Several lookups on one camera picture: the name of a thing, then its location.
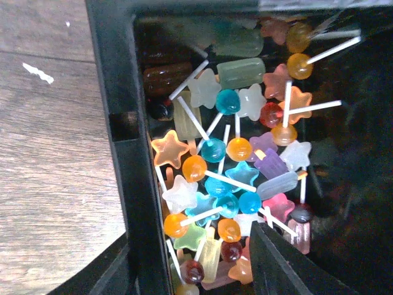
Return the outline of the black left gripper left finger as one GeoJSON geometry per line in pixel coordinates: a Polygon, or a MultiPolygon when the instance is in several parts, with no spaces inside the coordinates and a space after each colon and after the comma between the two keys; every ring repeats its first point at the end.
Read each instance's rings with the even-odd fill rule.
{"type": "Polygon", "coordinates": [[[50,294],[131,294],[129,247],[121,235],[97,258],[50,294]]]}

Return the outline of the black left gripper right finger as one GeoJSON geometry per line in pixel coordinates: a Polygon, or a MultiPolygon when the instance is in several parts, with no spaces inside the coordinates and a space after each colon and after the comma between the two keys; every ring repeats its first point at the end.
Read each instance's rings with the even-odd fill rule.
{"type": "Polygon", "coordinates": [[[357,294],[265,223],[252,223],[249,251],[256,294],[357,294]]]}

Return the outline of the black candy bin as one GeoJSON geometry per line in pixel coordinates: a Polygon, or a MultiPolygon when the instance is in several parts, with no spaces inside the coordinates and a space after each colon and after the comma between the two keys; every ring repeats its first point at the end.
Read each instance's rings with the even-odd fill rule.
{"type": "Polygon", "coordinates": [[[119,187],[131,294],[173,294],[152,139],[174,127],[166,96],[143,72],[181,59],[196,68],[232,61],[207,43],[239,20],[303,17],[317,24],[335,12],[337,33],[361,42],[323,61],[296,86],[317,102],[342,106],[301,119],[309,141],[306,202],[314,213],[305,255],[357,294],[392,293],[392,2],[391,1],[87,1],[101,95],[119,187]]]}

